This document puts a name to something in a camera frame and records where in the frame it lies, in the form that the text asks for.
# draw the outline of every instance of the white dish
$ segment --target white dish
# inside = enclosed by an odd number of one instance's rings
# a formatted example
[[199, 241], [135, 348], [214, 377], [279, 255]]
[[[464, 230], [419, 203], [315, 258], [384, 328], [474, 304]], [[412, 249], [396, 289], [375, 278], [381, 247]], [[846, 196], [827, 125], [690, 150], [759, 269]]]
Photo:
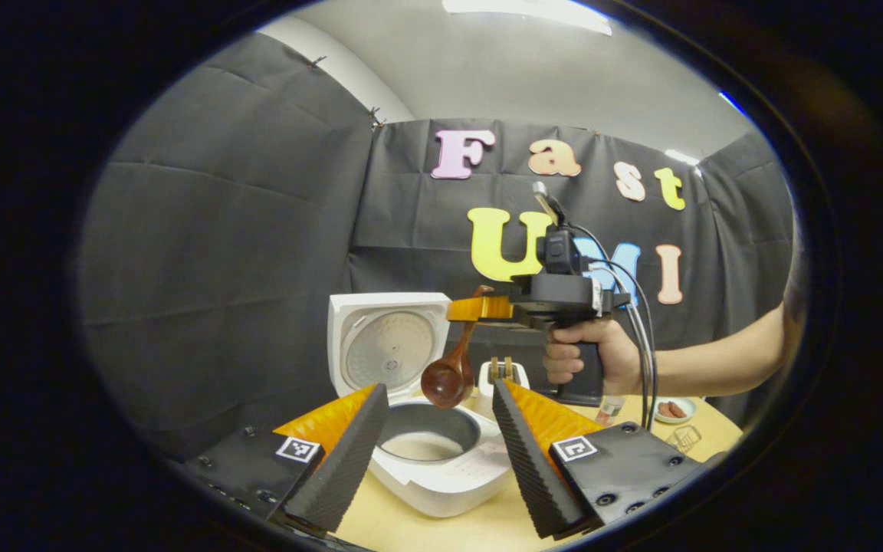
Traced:
[[[659, 413], [659, 405], [663, 403], [673, 403], [676, 406], [680, 406], [680, 409], [684, 412], [686, 416], [684, 417], [669, 417], [663, 416]], [[683, 423], [687, 422], [688, 419], [694, 417], [694, 414], [697, 412], [697, 404], [690, 399], [684, 399], [683, 397], [656, 397], [656, 406], [653, 406], [653, 412], [655, 413], [655, 418], [659, 420], [659, 422], [663, 423]]]

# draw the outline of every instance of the ceiling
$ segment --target ceiling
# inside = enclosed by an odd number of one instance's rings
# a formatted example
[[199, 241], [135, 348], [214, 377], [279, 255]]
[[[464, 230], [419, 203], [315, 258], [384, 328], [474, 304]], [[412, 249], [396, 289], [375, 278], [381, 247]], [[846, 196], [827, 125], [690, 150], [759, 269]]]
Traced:
[[606, 36], [453, 15], [442, 0], [326, 0], [292, 15], [343, 43], [416, 119], [551, 123], [696, 158], [753, 129], [704, 78], [617, 21]]

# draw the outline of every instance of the screw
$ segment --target screw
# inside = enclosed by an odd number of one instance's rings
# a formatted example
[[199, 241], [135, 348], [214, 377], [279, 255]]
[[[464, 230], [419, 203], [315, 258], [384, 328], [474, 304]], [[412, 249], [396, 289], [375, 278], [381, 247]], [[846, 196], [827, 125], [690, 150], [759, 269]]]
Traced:
[[258, 498], [261, 499], [261, 502], [267, 502], [268, 504], [277, 504], [277, 496], [270, 493], [266, 490], [260, 490], [258, 493]]

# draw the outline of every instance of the black foam pad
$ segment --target black foam pad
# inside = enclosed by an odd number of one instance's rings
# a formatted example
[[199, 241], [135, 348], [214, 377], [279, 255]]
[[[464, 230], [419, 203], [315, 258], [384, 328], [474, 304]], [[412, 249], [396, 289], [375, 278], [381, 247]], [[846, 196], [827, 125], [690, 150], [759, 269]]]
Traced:
[[335, 531], [353, 503], [386, 423], [386, 385], [378, 384], [315, 474], [284, 506], [286, 521], [305, 521], [309, 532]]
[[506, 442], [506, 452], [513, 465], [513, 474], [520, 486], [520, 494], [540, 538], [553, 535], [554, 539], [568, 537], [588, 527], [591, 511], [582, 508], [575, 497], [555, 474], [537, 440], [523, 419], [523, 413], [513, 401], [503, 380], [495, 382], [493, 413]]

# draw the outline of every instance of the person's hand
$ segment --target person's hand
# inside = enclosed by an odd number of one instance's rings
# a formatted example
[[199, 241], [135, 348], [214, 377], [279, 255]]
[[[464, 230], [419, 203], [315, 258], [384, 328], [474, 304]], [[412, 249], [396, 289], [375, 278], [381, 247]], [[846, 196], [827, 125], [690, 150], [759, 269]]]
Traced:
[[622, 326], [610, 318], [590, 320], [547, 333], [543, 367], [547, 368], [550, 383], [567, 383], [571, 381], [572, 373], [578, 373], [585, 367], [578, 359], [579, 349], [570, 345], [581, 341], [599, 344], [599, 355], [606, 373], [604, 392], [607, 395], [630, 395], [642, 387], [638, 348]]

